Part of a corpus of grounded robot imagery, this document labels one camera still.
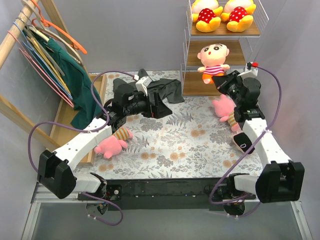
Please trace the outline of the yellow frog plush small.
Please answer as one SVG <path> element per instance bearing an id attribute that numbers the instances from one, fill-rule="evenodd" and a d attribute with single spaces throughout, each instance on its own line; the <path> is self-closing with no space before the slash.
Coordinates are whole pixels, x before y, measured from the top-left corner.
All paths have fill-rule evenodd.
<path id="1" fill-rule="evenodd" d="M 221 20 L 226 23 L 228 31 L 242 33 L 252 25 L 256 7 L 253 0 L 229 0 L 223 8 Z"/>

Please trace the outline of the black-haired doll striped shirt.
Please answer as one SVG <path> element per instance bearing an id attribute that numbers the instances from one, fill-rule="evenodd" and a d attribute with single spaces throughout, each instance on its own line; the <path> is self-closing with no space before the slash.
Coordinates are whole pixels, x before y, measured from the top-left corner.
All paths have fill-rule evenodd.
<path id="1" fill-rule="evenodd" d="M 229 55 L 229 48 L 220 43 L 205 46 L 197 54 L 202 66 L 197 69 L 202 74 L 202 81 L 205 84 L 213 84 L 214 77 L 222 77 L 230 66 L 225 63 Z"/>

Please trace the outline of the yellow frog plush big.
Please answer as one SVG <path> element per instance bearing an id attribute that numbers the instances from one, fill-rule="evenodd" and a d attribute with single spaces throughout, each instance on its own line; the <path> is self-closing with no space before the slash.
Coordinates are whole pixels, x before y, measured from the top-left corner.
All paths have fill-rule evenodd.
<path id="1" fill-rule="evenodd" d="M 192 22 L 199 32 L 214 32 L 221 24 L 223 9 L 217 0 L 195 0 L 191 5 Z"/>

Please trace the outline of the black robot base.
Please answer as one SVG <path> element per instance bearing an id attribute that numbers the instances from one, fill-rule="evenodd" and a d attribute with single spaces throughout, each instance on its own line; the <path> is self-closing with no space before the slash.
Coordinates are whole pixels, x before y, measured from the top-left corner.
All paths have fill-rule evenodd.
<path id="1" fill-rule="evenodd" d="M 122 210 L 171 210 L 207 209 L 241 216 L 245 212 L 243 200 L 226 205 L 217 204 L 230 200 L 234 195 L 227 191 L 224 180 L 209 197 L 218 178 L 155 178 L 108 180 L 93 196 L 111 201 Z"/>

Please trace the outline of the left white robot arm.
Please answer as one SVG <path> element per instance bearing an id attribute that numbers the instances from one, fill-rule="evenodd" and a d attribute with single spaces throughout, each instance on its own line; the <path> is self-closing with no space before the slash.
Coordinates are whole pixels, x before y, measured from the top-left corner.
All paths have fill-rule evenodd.
<path id="1" fill-rule="evenodd" d="M 106 181 L 93 173 L 73 173 L 80 161 L 94 148 L 109 155 L 114 133 L 122 127 L 128 116 L 141 114 L 145 118 L 161 119 L 173 112 L 157 92 L 148 93 L 145 86 L 119 85 L 111 104 L 105 104 L 101 113 L 73 139 L 54 151 L 45 150 L 38 162 L 37 180 L 59 199 L 72 192 L 87 192 L 95 200 L 106 196 Z"/>

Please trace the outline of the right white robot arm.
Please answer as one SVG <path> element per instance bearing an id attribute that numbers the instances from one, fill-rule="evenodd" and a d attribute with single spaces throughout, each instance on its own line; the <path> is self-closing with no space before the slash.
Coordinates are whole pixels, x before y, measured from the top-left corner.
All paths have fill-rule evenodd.
<path id="1" fill-rule="evenodd" d="M 214 80 L 216 89 L 235 103 L 234 117 L 258 154 L 263 170 L 260 176 L 231 174 L 226 192 L 232 199 L 252 194 L 262 203 L 299 200 L 305 175 L 300 162 L 294 162 L 281 149 L 258 106 L 261 83 L 246 73 L 234 71 Z"/>

